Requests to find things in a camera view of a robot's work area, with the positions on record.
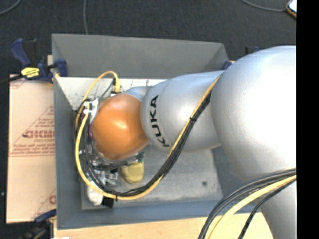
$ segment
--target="cable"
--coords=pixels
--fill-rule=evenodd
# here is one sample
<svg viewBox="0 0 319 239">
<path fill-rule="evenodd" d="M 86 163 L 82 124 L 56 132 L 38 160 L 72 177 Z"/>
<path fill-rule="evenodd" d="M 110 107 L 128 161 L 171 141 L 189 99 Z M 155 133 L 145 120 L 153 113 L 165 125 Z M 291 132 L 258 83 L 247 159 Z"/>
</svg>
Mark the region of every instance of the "cable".
<svg viewBox="0 0 319 239">
<path fill-rule="evenodd" d="M 86 24 L 86 3 L 87 3 L 87 0 L 83 0 L 83 24 L 84 24 L 85 34 L 89 34 L 88 27 Z"/>
<path fill-rule="evenodd" d="M 291 181 L 290 183 L 287 183 L 286 185 L 278 188 L 277 190 L 275 190 L 274 192 L 268 194 L 262 201 L 260 201 L 255 207 L 254 209 L 251 211 L 238 239 L 243 239 L 252 219 L 254 218 L 254 215 L 256 214 L 256 212 L 258 211 L 258 209 L 270 198 L 272 198 L 273 196 L 277 195 L 279 192 L 281 192 L 283 189 L 287 188 L 289 185 L 291 185 L 294 181 Z"/>
<path fill-rule="evenodd" d="M 262 9 L 262 10 L 267 10 L 267 11 L 272 11 L 272 12 L 285 12 L 286 11 L 286 9 L 272 9 L 272 8 L 262 7 L 262 6 L 253 4 L 251 2 L 248 2 L 247 0 L 240 0 L 240 1 L 242 1 L 245 4 L 248 4 L 248 5 L 252 6 L 254 8 L 258 8 L 258 9 Z"/>
<path fill-rule="evenodd" d="M 22 0 L 17 0 L 17 1 L 14 3 L 14 5 L 10 6 L 8 9 L 5 9 L 5 10 L 3 10 L 3 11 L 0 11 L 0 16 L 4 15 L 5 13 L 7 13 L 7 12 L 9 12 L 9 11 L 11 11 L 11 10 L 13 10 L 15 7 L 17 7 L 17 6 L 20 4 L 21 1 L 22 1 Z"/>
<path fill-rule="evenodd" d="M 116 192 L 113 189 L 108 188 L 106 185 L 103 185 L 103 184 L 101 185 L 98 180 L 96 180 L 96 183 L 93 184 L 86 178 L 86 176 L 82 170 L 82 167 L 80 164 L 80 159 L 79 159 L 79 145 L 81 142 L 81 135 L 83 133 L 85 124 L 87 123 L 87 120 L 89 117 L 88 113 L 86 113 L 83 120 L 82 120 L 82 123 L 80 125 L 79 131 L 77 134 L 77 138 L 76 138 L 76 143 L 75 143 L 76 165 L 77 165 L 79 174 L 82 177 L 82 179 L 84 180 L 84 182 L 89 187 L 91 187 L 93 190 L 95 190 L 96 192 L 102 194 L 105 197 L 113 198 L 113 199 L 133 200 L 133 199 L 143 197 L 146 194 L 148 194 L 149 192 L 151 192 L 158 185 L 158 183 L 162 180 L 162 178 L 164 178 L 164 176 L 166 176 L 169 173 L 169 171 L 171 170 L 173 165 L 176 163 L 193 125 L 195 124 L 196 120 L 200 116 L 201 112 L 205 109 L 205 107 L 210 102 L 211 90 L 215 86 L 218 79 L 219 79 L 219 77 L 217 77 L 215 79 L 215 81 L 209 86 L 209 88 L 206 90 L 206 92 L 202 96 L 201 100 L 199 101 L 199 103 L 195 107 L 192 115 L 187 120 L 186 125 L 184 126 L 180 135 L 178 136 L 174 146 L 172 147 L 171 152 L 169 153 L 169 155 L 167 157 L 166 162 L 161 167 L 161 169 L 157 172 L 157 174 L 146 185 L 129 190 L 127 192 Z"/>
<path fill-rule="evenodd" d="M 268 185 L 252 194 L 250 194 L 248 197 L 244 198 L 240 202 L 238 202 L 236 205 L 231 207 L 222 217 L 221 219 L 216 223 L 216 225 L 213 227 L 213 230 L 211 231 L 209 235 L 209 239 L 212 239 L 214 235 L 217 233 L 218 229 L 222 226 L 222 224 L 234 213 L 236 213 L 238 210 L 243 208 L 245 205 L 251 203 L 252 201 L 256 200 L 257 198 L 281 187 L 286 185 L 287 183 L 290 183 L 296 179 L 296 175 L 288 177 L 286 179 L 283 179 L 281 181 L 275 182 L 271 185 Z"/>
<path fill-rule="evenodd" d="M 240 186 L 233 192 L 229 193 L 227 196 L 223 197 L 213 208 L 209 216 L 207 217 L 207 220 L 199 234 L 199 239 L 204 239 L 205 235 L 212 223 L 212 221 L 217 217 L 217 215 L 230 203 L 233 201 L 239 199 L 240 197 L 251 194 L 252 192 L 255 192 L 256 190 L 260 189 L 261 187 L 265 187 L 267 185 L 270 185 L 271 183 L 277 182 L 279 180 L 282 180 L 284 178 L 288 178 L 290 176 L 293 176 L 296 174 L 296 168 L 287 169 L 284 171 L 279 171 L 272 173 L 270 175 L 257 178 L 255 180 L 252 180 L 250 182 L 247 182 L 243 186 Z"/>
<path fill-rule="evenodd" d="M 84 97 L 83 97 L 83 99 L 82 99 L 82 101 L 84 101 L 84 100 L 86 100 L 87 99 L 87 97 L 89 96 L 89 94 L 90 94 L 90 92 L 92 91 L 92 89 L 94 88 L 94 86 L 98 83 L 98 81 L 100 81 L 105 75 L 107 75 L 107 74 L 112 74 L 113 75 L 113 77 L 114 77 L 114 92 L 115 93 L 118 93 L 119 91 L 120 91 L 120 81 L 119 81 L 119 78 L 118 78 L 118 75 L 115 73 L 115 72 L 113 72 L 113 71 L 106 71 L 106 72 L 104 72 L 104 73 L 102 73 L 99 77 L 97 77 L 93 82 L 92 82 L 92 84 L 90 85 L 90 87 L 88 88 L 88 90 L 86 91 L 86 93 L 84 94 Z M 77 115 L 76 115 L 76 118 L 75 118 L 75 128 L 77 129 L 77 127 L 78 127 L 78 123 L 79 123 L 79 118 L 80 118 L 80 114 L 79 113 L 77 113 Z"/>
</svg>

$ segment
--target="orange sphere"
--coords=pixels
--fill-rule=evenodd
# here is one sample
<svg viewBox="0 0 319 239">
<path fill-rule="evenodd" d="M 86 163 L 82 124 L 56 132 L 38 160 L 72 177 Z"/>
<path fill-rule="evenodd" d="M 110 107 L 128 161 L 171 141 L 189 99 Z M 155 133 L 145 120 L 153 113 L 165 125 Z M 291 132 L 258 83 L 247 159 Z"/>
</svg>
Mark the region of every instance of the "orange sphere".
<svg viewBox="0 0 319 239">
<path fill-rule="evenodd" d="M 92 125 L 95 148 L 109 160 L 121 160 L 148 143 L 140 119 L 141 100 L 120 93 L 105 99 Z"/>
</svg>

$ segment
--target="cardboard sheet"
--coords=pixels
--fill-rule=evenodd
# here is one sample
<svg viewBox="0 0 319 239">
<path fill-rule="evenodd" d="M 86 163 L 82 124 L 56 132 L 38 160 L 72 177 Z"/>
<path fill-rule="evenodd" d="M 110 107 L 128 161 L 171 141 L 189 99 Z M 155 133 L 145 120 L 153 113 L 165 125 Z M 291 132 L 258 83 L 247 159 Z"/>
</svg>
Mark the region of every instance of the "cardboard sheet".
<svg viewBox="0 0 319 239">
<path fill-rule="evenodd" d="M 6 222 L 33 221 L 56 207 L 53 85 L 11 82 Z"/>
</svg>

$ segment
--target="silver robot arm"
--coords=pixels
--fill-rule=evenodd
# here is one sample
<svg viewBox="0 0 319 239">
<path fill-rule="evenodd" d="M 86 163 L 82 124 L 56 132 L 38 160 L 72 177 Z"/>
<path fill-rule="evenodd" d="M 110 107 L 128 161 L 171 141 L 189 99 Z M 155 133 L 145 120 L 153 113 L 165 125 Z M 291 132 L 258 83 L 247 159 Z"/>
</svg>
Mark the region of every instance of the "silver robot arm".
<svg viewBox="0 0 319 239">
<path fill-rule="evenodd" d="M 296 167 L 296 47 L 247 55 L 225 71 L 176 77 L 147 89 L 141 123 L 153 146 L 170 150 L 207 87 L 211 107 L 184 151 L 220 145 L 243 182 Z M 262 207 L 275 239 L 297 238 L 296 182 Z"/>
</svg>

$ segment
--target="black carpet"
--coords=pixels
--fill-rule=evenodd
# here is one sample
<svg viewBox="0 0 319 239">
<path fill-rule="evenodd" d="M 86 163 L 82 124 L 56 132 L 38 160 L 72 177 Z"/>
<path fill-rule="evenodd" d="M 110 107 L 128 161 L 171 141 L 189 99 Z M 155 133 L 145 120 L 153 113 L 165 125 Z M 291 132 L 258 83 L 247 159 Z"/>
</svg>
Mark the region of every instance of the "black carpet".
<svg viewBox="0 0 319 239">
<path fill-rule="evenodd" d="M 0 11 L 16 1 L 0 0 Z M 284 10 L 288 0 L 247 1 Z M 296 44 L 295 18 L 240 0 L 87 0 L 86 9 L 89 34 L 221 42 L 231 60 L 245 55 L 245 46 Z M 83 0 L 22 0 L 0 13 L 0 79 L 20 70 L 10 51 L 13 41 L 36 38 L 39 59 L 50 54 L 52 33 L 85 34 Z M 7 85 L 0 86 L 0 103 L 0 239 L 15 239 L 33 224 L 5 224 Z"/>
</svg>

